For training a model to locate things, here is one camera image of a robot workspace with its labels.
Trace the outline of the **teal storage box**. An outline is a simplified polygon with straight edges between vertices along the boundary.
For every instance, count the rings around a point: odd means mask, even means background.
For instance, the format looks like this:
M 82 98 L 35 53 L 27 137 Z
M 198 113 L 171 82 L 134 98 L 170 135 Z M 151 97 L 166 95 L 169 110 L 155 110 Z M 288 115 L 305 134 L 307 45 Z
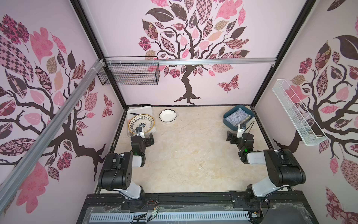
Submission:
M 223 123 L 231 130 L 237 131 L 240 124 L 247 124 L 254 118 L 254 113 L 243 105 L 237 105 L 223 116 Z

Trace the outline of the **purple white sticker sheet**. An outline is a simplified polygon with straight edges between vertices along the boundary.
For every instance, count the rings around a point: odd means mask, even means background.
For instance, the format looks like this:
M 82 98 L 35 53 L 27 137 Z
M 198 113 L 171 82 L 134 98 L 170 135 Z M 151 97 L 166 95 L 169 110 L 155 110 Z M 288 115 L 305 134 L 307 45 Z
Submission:
M 232 126 L 236 127 L 241 123 L 245 123 L 251 118 L 251 116 L 246 113 L 244 110 L 239 108 L 237 111 L 227 116 L 224 120 L 227 121 Z

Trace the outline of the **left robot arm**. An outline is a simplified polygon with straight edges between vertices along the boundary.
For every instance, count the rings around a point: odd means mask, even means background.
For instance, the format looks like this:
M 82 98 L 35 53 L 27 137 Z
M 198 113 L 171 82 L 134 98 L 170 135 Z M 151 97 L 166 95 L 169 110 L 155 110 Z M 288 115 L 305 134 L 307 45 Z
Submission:
M 129 200 L 139 200 L 144 197 L 143 187 L 132 181 L 132 169 L 145 165 L 147 147 L 154 144 L 153 134 L 144 138 L 140 135 L 131 137 L 130 152 L 109 153 L 103 163 L 99 175 L 98 186 L 109 192 L 117 192 Z

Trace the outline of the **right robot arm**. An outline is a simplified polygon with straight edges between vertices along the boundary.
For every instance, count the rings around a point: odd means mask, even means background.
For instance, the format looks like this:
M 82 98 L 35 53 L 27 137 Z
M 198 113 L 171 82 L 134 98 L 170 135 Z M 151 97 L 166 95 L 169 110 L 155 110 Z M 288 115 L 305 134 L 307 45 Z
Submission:
M 226 141 L 238 147 L 241 162 L 249 165 L 265 165 L 267 169 L 267 177 L 247 186 L 245 202 L 264 198 L 282 188 L 294 187 L 306 182 L 305 172 L 290 150 L 254 151 L 254 136 L 250 133 L 242 133 L 238 138 L 235 133 L 228 131 Z

